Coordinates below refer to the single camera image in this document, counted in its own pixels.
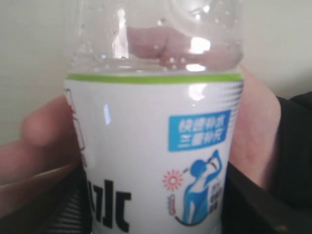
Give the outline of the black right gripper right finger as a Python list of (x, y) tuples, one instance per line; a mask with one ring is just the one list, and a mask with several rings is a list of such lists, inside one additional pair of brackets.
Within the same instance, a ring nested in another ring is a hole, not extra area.
[(310, 234), (312, 217), (259, 188), (231, 163), (227, 167), (223, 234)]

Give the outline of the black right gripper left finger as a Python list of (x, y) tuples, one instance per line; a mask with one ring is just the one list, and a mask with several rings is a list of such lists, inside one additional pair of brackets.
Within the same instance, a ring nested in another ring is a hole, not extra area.
[(90, 234), (92, 215), (84, 169), (77, 166), (68, 176), (69, 193), (46, 225), (47, 234)]

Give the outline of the person's open hand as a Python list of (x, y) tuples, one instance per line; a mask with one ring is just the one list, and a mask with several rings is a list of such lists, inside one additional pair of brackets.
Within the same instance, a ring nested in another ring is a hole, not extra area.
[[(130, 52), (158, 59), (164, 66), (182, 66), (183, 59), (215, 64), (231, 56), (217, 49), (201, 55), (188, 52), (190, 39), (168, 27), (127, 29)], [(281, 107), (273, 92), (242, 67), (244, 89), (239, 106), (231, 163), (263, 189), (270, 187), (278, 144)], [(70, 107), (59, 96), (35, 110), (23, 122), (21, 138), (0, 147), (0, 198), (26, 192), (29, 197), (47, 190), (80, 162)]]

